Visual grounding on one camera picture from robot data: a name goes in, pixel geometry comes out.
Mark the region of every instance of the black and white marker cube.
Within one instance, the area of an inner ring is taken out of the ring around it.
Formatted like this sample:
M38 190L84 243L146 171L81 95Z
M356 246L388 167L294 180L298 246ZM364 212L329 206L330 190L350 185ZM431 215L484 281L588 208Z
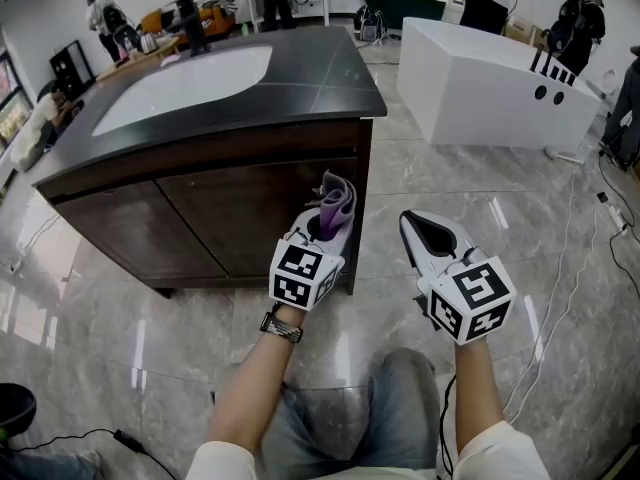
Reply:
M418 288L428 299L429 317L459 345L502 327L517 295L497 257L438 278L423 277Z
M342 256L331 256L319 247L278 240L269 270L269 297L310 311L333 288Z

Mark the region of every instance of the table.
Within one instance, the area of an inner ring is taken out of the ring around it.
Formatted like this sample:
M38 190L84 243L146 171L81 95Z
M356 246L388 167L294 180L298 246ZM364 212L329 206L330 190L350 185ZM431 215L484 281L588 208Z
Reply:
M157 50L151 53L148 53L144 57L141 57L136 60L129 60L129 62L124 63L120 67L116 67L115 64L112 64L103 73L101 73L100 76L98 76L98 78L96 78L96 82L103 82L113 76L121 75L122 73L125 73L135 67L139 67L143 64L146 64L147 62L153 59L162 59L163 57L165 57L170 53L178 53L178 49L176 47L176 45L178 44L178 41L180 41L180 38L172 37L165 44L158 46Z
M479 30L405 18L398 92L432 144L553 146L575 152L600 100L543 76L546 54L530 71L536 50ZM551 60L549 74L565 69Z
M296 4L297 11L293 9L294 18L312 18L324 16L324 24L329 26L329 0L309 0L304 4ZM249 0L249 12L251 14L251 22L253 23L253 30L255 33L260 31L258 26L264 21L264 18L258 13L258 5L256 0Z

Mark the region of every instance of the kettle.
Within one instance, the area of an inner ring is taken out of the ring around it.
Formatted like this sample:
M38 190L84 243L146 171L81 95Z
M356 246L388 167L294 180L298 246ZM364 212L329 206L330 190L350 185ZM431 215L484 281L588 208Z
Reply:
M154 52L158 49L158 43L156 43L156 39L153 37L153 34L143 35L140 40L140 46L142 48L142 52L145 54Z

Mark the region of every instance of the purple cloth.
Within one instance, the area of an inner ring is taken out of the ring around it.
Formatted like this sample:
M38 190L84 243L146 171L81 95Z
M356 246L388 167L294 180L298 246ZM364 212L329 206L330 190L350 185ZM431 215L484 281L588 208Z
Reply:
M320 206L320 240L328 242L333 240L342 226L352 225L356 191L350 181L326 171L322 187L316 193L321 199L311 204Z

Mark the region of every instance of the wooden cabinet door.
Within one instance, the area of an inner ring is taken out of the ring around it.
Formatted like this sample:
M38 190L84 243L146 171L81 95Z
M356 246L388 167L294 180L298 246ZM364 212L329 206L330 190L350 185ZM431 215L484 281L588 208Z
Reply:
M356 159L235 167L157 182L231 277L265 277L278 239L308 209L327 169L353 181Z
M142 281L226 277L153 181L79 197L56 209Z

